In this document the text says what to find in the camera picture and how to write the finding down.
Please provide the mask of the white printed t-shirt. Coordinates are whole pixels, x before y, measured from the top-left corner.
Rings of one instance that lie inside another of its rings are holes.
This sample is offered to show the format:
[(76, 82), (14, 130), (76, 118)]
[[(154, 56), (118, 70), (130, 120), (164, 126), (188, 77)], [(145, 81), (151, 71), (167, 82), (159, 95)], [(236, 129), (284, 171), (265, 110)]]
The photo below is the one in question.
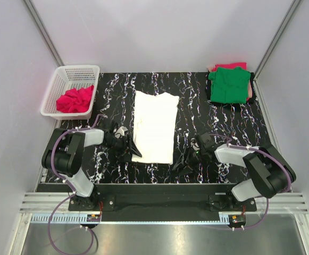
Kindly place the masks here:
[(167, 92), (148, 95), (136, 91), (133, 141), (141, 156), (132, 162), (144, 164), (173, 164), (174, 133), (179, 96)]

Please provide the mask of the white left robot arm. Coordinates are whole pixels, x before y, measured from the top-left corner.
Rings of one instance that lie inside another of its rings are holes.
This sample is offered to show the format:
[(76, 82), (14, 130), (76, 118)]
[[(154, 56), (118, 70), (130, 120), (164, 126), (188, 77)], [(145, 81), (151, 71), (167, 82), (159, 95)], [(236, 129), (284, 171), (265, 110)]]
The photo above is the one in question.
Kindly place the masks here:
[(56, 128), (42, 156), (42, 167), (53, 171), (76, 196), (91, 199), (96, 192), (95, 186), (82, 170), (83, 152), (91, 146), (112, 149), (122, 162), (130, 162), (133, 156), (143, 156), (129, 130), (110, 121), (98, 127)]

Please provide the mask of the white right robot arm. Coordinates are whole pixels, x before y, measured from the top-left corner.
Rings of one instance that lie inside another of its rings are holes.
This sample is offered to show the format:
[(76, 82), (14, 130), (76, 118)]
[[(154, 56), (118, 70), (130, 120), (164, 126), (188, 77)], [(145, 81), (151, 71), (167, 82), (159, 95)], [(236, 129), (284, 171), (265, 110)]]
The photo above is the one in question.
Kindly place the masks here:
[(191, 145), (173, 165), (180, 176), (197, 172), (201, 163), (231, 164), (244, 167), (250, 179), (236, 184), (230, 191), (238, 202), (251, 198), (271, 199), (278, 193), (289, 192), (296, 181), (296, 173), (276, 147), (270, 143), (260, 147), (231, 144), (224, 135), (196, 135)]

